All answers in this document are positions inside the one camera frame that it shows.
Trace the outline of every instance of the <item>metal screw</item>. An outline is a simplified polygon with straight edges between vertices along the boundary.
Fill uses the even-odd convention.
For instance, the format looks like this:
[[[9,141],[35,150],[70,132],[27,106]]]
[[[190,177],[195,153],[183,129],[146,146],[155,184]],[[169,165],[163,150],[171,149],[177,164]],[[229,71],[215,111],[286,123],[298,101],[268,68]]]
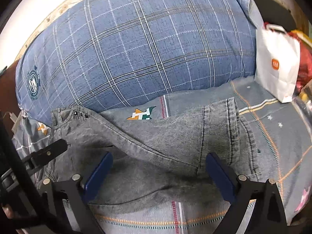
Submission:
[[[72,180],[78,180],[80,179],[80,175],[79,174],[74,174],[72,177],[71,177]]]
[[[238,176],[238,179],[239,179],[240,181],[246,181],[246,180],[247,180],[247,177],[246,177],[245,175],[239,175],[239,176]]]
[[[269,183],[270,183],[271,185],[274,185],[274,184],[275,184],[275,179],[269,178]]]
[[[49,178],[46,178],[44,181],[43,181],[43,184],[44,185],[47,185],[47,184],[49,184],[50,183],[50,179]]]

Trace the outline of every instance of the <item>yellow object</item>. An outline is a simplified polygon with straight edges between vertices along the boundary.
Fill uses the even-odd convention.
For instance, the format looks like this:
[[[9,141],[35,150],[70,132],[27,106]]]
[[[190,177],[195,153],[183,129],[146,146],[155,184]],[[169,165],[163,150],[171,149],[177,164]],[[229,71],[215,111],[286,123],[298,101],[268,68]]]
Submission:
[[[309,101],[309,97],[304,91],[300,92],[299,98],[301,98],[301,100],[305,103]]]
[[[309,36],[307,36],[306,34],[304,34],[302,31],[299,30],[293,30],[291,31],[292,33],[295,33],[298,35],[298,37],[305,42],[310,48],[312,48],[312,40],[310,39]]]

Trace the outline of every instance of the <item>white wall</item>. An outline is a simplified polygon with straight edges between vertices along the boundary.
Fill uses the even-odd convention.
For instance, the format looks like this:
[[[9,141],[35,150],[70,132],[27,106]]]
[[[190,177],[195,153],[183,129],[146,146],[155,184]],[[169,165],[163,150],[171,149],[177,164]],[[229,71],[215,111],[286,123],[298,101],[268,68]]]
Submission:
[[[23,0],[0,34],[0,69],[11,65],[37,26],[65,0]]]

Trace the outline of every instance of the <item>white paper bag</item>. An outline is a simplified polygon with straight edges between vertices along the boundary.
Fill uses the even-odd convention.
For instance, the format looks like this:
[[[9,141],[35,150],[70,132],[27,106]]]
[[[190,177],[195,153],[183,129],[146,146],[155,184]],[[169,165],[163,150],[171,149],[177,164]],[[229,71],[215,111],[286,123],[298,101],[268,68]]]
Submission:
[[[266,28],[256,30],[255,80],[280,102],[291,102],[300,64],[299,41],[281,26],[267,25]]]

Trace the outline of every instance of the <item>printed logo on sheet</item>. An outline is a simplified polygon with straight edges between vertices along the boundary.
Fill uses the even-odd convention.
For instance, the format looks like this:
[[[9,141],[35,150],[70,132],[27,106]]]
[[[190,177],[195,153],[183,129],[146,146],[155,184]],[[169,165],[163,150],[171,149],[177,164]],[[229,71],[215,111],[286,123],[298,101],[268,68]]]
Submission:
[[[50,129],[50,128],[41,122],[38,122],[38,124],[39,124],[39,127],[38,127],[37,131],[41,130],[41,132],[46,136],[48,133],[48,129]]]
[[[27,91],[32,100],[37,99],[37,95],[40,87],[40,76],[38,68],[35,66],[32,71],[28,73],[27,76]]]
[[[280,68],[280,62],[278,60],[272,59],[272,68],[278,70]]]
[[[135,112],[132,113],[132,116],[127,118],[129,120],[139,120],[139,119],[152,119],[150,116],[152,114],[152,110],[156,106],[152,106],[150,108],[147,108],[145,112],[141,111],[140,109],[135,109]]]

